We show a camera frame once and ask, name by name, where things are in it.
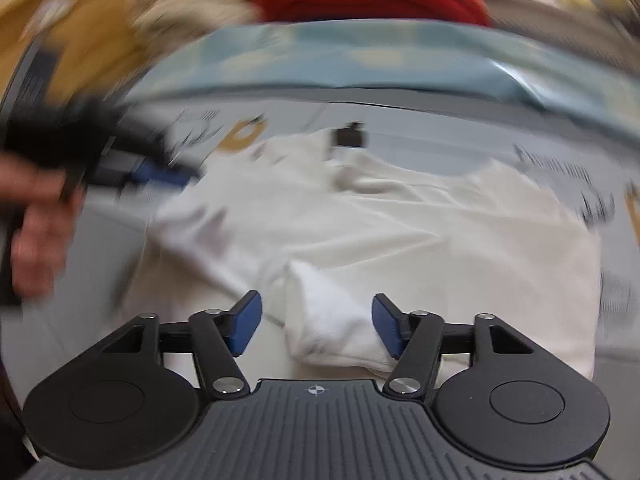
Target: ribbed gray plate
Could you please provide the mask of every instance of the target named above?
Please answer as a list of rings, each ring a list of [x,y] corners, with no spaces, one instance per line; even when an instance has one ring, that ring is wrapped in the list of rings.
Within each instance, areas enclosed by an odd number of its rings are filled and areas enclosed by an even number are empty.
[[[372,381],[264,380],[244,399],[212,404],[202,423],[149,462],[82,471],[46,458],[27,480],[599,480],[588,462],[509,472],[465,456],[416,402]]]

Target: blue and yellow patterned cloth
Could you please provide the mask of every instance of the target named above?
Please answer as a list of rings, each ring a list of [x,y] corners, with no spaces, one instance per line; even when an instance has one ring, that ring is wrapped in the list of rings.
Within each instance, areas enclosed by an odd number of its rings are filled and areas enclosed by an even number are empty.
[[[640,81],[513,34],[428,20],[222,28],[175,52],[128,102],[265,86],[409,88],[529,104],[640,142]]]

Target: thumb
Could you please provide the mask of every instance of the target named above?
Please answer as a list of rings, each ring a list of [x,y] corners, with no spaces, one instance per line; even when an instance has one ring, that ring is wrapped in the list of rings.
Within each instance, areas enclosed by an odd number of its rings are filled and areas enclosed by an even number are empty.
[[[42,170],[19,156],[0,153],[0,202],[54,202],[64,183],[63,170]]]

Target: mustard yellow fabric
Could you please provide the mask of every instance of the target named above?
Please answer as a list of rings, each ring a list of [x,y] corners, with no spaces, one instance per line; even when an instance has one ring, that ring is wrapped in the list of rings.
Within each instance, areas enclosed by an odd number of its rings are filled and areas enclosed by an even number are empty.
[[[4,92],[20,54],[27,21],[43,0],[0,0],[0,89]],[[57,100],[79,89],[107,91],[145,63],[125,15],[126,0],[77,0],[51,30],[48,44],[62,52],[49,95]]]

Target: silver bolt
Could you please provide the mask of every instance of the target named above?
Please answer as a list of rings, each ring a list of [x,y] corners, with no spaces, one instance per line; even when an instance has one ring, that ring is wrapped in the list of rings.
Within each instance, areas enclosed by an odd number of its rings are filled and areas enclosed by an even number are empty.
[[[420,389],[420,383],[411,377],[396,377],[389,387],[396,394],[414,394]]]
[[[213,389],[221,394],[236,394],[244,388],[244,382],[237,377],[220,377],[213,381]]]

